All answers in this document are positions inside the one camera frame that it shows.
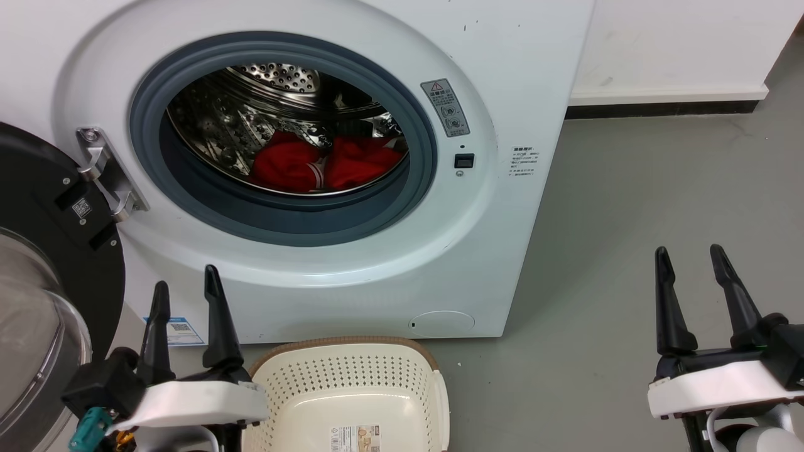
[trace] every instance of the basket rim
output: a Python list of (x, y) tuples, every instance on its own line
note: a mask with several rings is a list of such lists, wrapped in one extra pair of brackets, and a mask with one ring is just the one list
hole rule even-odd
[(438, 370), (438, 363), (433, 355), (425, 348), (425, 346), (421, 345), (420, 343), (413, 341), (411, 339), (406, 338), (399, 338), (394, 336), (340, 336), (334, 338), (322, 338), (322, 339), (311, 339), (311, 340), (304, 340), (301, 342), (292, 342), (286, 343), (284, 345), (280, 345), (279, 347), (273, 348), (271, 351), (260, 357), (257, 361), (252, 364), (252, 366), (248, 369), (248, 374), (254, 378), (257, 371), (260, 370), (263, 364), (265, 364), (268, 360), (277, 355), (281, 355), (282, 353), (286, 353), (288, 351), (297, 351), (297, 350), (304, 350), (306, 348), (315, 348), (315, 347), (326, 347), (329, 345), (349, 345), (349, 344), (359, 344), (359, 343), (379, 343), (379, 344), (389, 344), (389, 345), (401, 345), (404, 347), (412, 348), (415, 351), (418, 351), (420, 355), (424, 356), (427, 363), (430, 364), (430, 368), (434, 371)]

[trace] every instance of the perforated basket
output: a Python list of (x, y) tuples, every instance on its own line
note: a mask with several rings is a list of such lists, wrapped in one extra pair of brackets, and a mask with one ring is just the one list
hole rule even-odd
[(412, 340), (344, 337), (273, 349), (250, 372), (271, 417), (243, 452), (440, 452), (449, 402), (435, 359)]

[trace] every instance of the red cloth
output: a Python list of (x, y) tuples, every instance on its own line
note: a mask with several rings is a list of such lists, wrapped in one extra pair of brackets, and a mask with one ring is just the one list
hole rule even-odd
[(404, 155), (385, 147), (392, 139), (335, 137), (332, 153), (324, 167), (324, 185), (346, 190), (385, 174)]
[(322, 187), (318, 149), (296, 134), (276, 132), (254, 158), (251, 180), (268, 188), (305, 193)]

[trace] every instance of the scratch mark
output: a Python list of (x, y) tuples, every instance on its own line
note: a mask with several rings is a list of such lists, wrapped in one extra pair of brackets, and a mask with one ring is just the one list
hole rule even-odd
[(594, 68), (589, 69), (588, 71), (584, 72), (584, 77), (591, 76), (601, 65), (597, 64)]
[(740, 134), (743, 137), (753, 137), (753, 134), (749, 134), (748, 130), (746, 130), (745, 127), (743, 127), (742, 125), (740, 125), (738, 122), (734, 121), (733, 119), (727, 119), (726, 123), (731, 125), (731, 126), (733, 126), (733, 127), (735, 127), (737, 130), (739, 130)]

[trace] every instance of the door hinge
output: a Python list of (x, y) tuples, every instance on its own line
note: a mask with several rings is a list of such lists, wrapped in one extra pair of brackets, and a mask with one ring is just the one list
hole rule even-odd
[(89, 164), (79, 168), (83, 180), (95, 182), (103, 191), (116, 223), (127, 219), (135, 210), (148, 210), (123, 167), (117, 161), (109, 140), (99, 127), (80, 127), (76, 138)]

